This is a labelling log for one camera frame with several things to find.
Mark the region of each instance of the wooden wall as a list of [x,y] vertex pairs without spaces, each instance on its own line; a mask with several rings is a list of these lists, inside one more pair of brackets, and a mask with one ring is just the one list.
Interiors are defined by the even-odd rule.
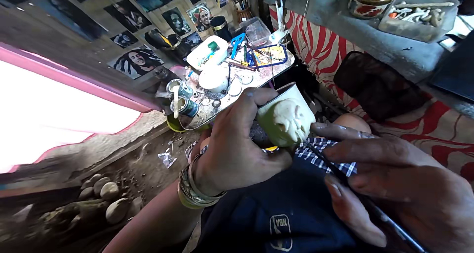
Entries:
[[[54,17],[48,16],[40,7],[31,6],[25,2],[18,5],[22,10],[0,6],[0,21],[2,22],[0,40],[17,48],[47,57],[94,80],[141,95],[140,91],[149,87],[154,81],[151,74],[133,80],[108,67],[107,62],[142,44],[155,50],[146,43],[143,35],[155,27],[165,35],[172,34],[173,31],[164,20],[162,13],[174,7],[180,10],[192,30],[183,37],[196,31],[192,20],[186,13],[188,9],[194,7],[190,0],[173,0],[148,13],[135,0],[130,0],[151,21],[152,25],[133,33],[139,42],[128,48],[121,48],[110,38],[127,29],[106,12],[104,7],[122,0],[86,0],[82,3],[77,0],[69,1],[106,28],[108,32],[101,38],[90,42]],[[230,0],[223,8],[218,7],[216,0],[204,1],[213,16],[224,15],[230,25],[238,27],[236,14],[233,12],[234,8],[230,4]],[[211,29],[199,33],[203,40],[211,34]],[[165,67],[169,68],[175,65],[175,62],[163,52],[159,50],[155,50],[155,52],[163,59]]]

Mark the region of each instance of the workbench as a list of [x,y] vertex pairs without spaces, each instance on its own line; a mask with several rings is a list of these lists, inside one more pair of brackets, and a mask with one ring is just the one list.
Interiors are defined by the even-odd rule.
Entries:
[[[288,59],[286,62],[279,64],[279,65],[273,65],[269,67],[261,67],[259,68],[260,71],[255,70],[254,72],[248,71],[248,70],[243,70],[240,68],[235,68],[231,67],[230,68],[230,85],[232,84],[239,84],[242,87],[242,91],[248,87],[262,87],[268,82],[272,82],[273,78],[276,78],[278,75],[284,73],[287,71],[289,68],[293,66],[293,63],[295,61],[294,55],[286,49],[286,53],[288,55]],[[235,57],[236,60],[243,61],[243,53],[242,54],[237,54]],[[228,64],[227,63],[222,63],[220,64],[222,66],[225,66],[228,70]],[[243,77],[243,78],[249,78],[250,76],[253,77],[252,81],[249,84],[242,84],[239,79],[237,79],[237,76]],[[202,125],[209,123],[212,119],[216,117],[216,115],[227,108],[229,105],[233,104],[240,94],[242,94],[242,91],[240,92],[239,95],[237,96],[230,96],[228,93],[223,95],[220,93],[212,93],[207,90],[204,90],[202,87],[198,86],[195,82],[192,80],[187,80],[186,84],[193,89],[193,92],[198,92],[199,95],[198,97],[191,97],[190,99],[194,102],[197,100],[202,101],[203,98],[207,97],[211,100],[211,103],[209,105],[203,105],[199,104],[199,109],[198,113],[196,116],[189,118],[186,116],[179,116],[180,123],[182,127],[186,130],[193,130],[201,127]],[[214,107],[212,102],[214,100],[220,100],[220,105],[217,107]]]

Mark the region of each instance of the checkered fabric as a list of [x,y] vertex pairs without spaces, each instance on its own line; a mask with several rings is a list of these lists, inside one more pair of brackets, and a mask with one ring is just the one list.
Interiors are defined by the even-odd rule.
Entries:
[[[319,152],[321,152],[324,148],[328,146],[333,146],[337,144],[336,141],[331,141],[326,138],[308,138],[307,141],[313,145]],[[313,151],[309,147],[307,147],[303,142],[299,144],[299,147],[295,151],[295,157],[302,158],[304,160],[307,160],[313,165],[316,165],[318,168],[326,170],[326,173],[330,173],[331,169],[328,168],[322,161],[322,159],[318,158]],[[348,163],[341,163],[337,164],[334,163],[334,165],[344,172],[347,177],[349,177],[352,173],[357,173],[356,169],[356,163],[352,162],[350,164]]]

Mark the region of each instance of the white container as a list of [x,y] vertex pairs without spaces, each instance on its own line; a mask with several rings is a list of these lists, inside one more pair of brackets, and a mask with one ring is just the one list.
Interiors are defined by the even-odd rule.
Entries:
[[214,65],[207,67],[199,75],[199,85],[214,93],[227,90],[229,68],[227,65]]
[[[219,50],[210,56],[209,60],[202,64],[201,62],[208,56],[212,51],[208,47],[211,42],[216,42],[219,46]],[[227,48],[229,44],[226,40],[218,37],[217,35],[211,35],[204,42],[198,45],[191,53],[189,53],[186,61],[198,71],[204,70],[206,67],[217,65],[221,63],[228,56]]]
[[443,2],[454,2],[454,6],[451,7],[436,7],[440,8],[441,11],[445,11],[441,25],[438,27],[427,26],[422,24],[417,24],[414,22],[409,22],[405,20],[396,20],[388,16],[392,6],[383,14],[383,18],[379,24],[379,30],[395,34],[398,36],[426,42],[434,43],[437,42],[443,35],[453,29],[454,20],[456,19],[457,6],[459,1],[457,0],[395,0],[392,5],[400,4],[402,1],[405,1],[408,4],[415,3],[443,3]]

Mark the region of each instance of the clear plastic box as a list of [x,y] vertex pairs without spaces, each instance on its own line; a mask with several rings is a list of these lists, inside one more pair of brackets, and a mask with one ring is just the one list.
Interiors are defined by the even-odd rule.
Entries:
[[[441,21],[441,25],[433,27],[390,18],[388,14],[391,7],[400,4],[402,1],[405,1],[408,4],[453,2],[454,6],[436,7],[440,8],[441,11],[445,11],[446,14]],[[426,43],[437,42],[443,35],[453,29],[458,5],[459,2],[457,0],[395,0],[395,2],[389,6],[383,14],[382,21],[379,24],[379,30]]]
[[259,17],[253,17],[246,21],[242,21],[239,24],[239,27],[246,29],[245,33],[247,34],[252,46],[257,47],[270,43],[268,37],[271,32]]

